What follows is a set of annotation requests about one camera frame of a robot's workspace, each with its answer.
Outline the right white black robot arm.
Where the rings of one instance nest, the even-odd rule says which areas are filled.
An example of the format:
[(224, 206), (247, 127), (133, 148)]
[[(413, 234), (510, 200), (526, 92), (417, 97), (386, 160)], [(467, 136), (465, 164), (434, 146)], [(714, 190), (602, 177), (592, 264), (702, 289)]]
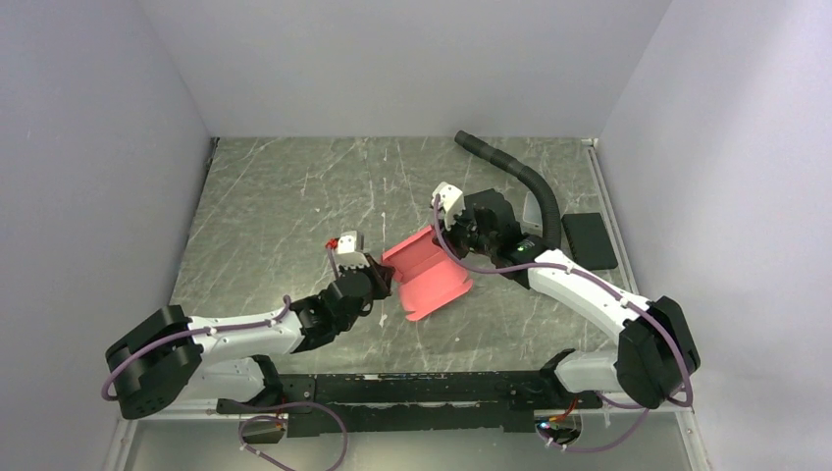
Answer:
[(605, 281), (540, 236), (520, 230), (512, 206), (494, 190), (465, 195), (449, 183), (433, 192), (438, 244), (463, 266), (470, 253), (490, 258), (482, 274), (501, 275), (552, 298), (597, 327), (614, 347), (566, 349), (544, 367), (546, 403), (563, 407), (578, 393), (624, 393), (656, 409), (669, 402), (690, 407), (692, 376), (701, 360), (681, 306), (663, 296), (649, 300)]

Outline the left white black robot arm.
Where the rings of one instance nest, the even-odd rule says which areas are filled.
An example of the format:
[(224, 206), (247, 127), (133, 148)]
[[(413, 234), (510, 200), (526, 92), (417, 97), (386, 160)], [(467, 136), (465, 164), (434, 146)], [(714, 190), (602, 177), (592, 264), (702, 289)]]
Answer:
[(270, 411), (284, 394), (273, 356), (332, 343), (390, 296), (394, 274), (370, 259), (364, 267), (340, 269), (316, 294), (285, 296), (280, 308), (248, 316), (206, 318), (188, 316), (179, 305), (160, 308), (108, 347), (100, 395), (131, 420), (200, 399)]

